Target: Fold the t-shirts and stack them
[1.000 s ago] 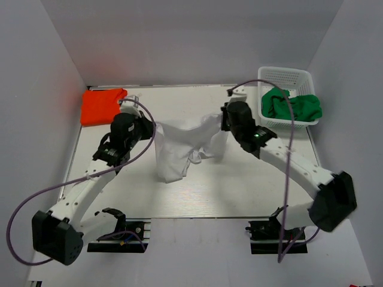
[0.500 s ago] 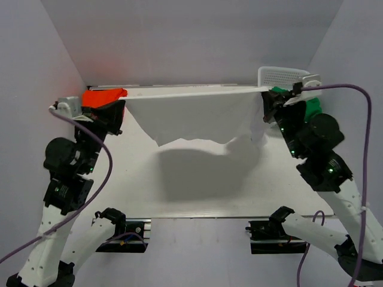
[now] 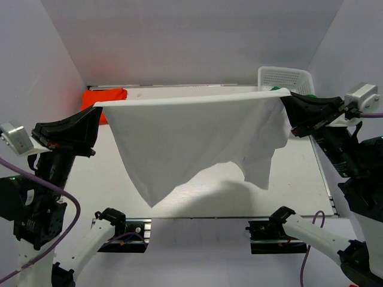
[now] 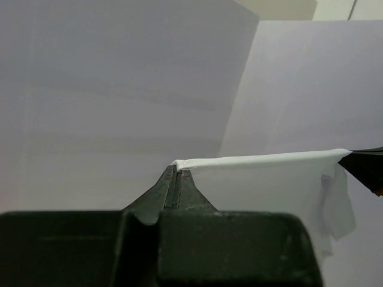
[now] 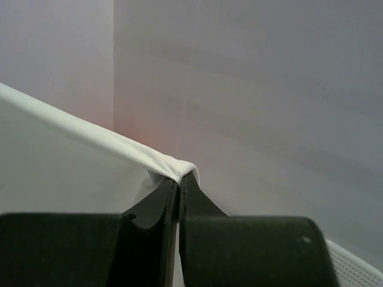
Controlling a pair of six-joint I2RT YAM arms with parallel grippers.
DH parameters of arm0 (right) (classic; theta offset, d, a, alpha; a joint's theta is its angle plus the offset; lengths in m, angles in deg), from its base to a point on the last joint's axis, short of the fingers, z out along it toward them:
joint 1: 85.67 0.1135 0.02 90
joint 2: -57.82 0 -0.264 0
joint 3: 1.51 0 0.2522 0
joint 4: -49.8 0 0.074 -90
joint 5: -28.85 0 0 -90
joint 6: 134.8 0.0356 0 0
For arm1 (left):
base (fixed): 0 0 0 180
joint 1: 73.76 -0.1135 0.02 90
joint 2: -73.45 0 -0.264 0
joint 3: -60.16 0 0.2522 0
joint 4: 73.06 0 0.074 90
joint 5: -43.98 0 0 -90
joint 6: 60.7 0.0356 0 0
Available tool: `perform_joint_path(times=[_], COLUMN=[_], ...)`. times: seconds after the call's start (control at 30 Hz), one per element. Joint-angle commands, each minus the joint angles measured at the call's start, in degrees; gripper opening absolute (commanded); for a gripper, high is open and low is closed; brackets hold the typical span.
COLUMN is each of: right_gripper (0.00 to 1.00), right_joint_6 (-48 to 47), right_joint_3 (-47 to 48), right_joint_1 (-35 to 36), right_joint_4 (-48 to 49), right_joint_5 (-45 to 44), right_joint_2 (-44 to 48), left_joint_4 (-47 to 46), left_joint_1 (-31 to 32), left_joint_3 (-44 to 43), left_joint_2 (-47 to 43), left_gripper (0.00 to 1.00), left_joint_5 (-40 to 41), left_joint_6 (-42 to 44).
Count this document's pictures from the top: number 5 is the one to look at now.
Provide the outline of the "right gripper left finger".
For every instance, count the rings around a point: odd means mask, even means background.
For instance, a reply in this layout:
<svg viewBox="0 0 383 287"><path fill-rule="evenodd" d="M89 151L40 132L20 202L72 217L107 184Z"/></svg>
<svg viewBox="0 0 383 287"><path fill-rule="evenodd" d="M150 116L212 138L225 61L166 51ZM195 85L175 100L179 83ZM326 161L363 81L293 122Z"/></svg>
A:
<svg viewBox="0 0 383 287"><path fill-rule="evenodd" d="M178 186L123 213L1 216L2 286L171 286Z"/></svg>

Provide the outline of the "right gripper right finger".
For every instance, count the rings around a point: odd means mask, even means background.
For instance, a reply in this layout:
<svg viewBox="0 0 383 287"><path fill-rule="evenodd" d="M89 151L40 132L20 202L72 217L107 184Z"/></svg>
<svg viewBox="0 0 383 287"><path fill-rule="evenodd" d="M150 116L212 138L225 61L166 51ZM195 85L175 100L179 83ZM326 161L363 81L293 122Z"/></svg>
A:
<svg viewBox="0 0 383 287"><path fill-rule="evenodd" d="M338 286L323 234L302 216L229 216L194 174L180 187L186 286Z"/></svg>

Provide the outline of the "white t shirt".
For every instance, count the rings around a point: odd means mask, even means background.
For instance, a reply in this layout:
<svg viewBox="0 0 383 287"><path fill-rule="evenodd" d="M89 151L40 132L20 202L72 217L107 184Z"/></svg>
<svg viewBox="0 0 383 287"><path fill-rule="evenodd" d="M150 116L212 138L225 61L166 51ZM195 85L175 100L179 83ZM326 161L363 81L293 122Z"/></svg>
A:
<svg viewBox="0 0 383 287"><path fill-rule="evenodd" d="M1 85L1 212L124 212L188 161Z"/></svg>

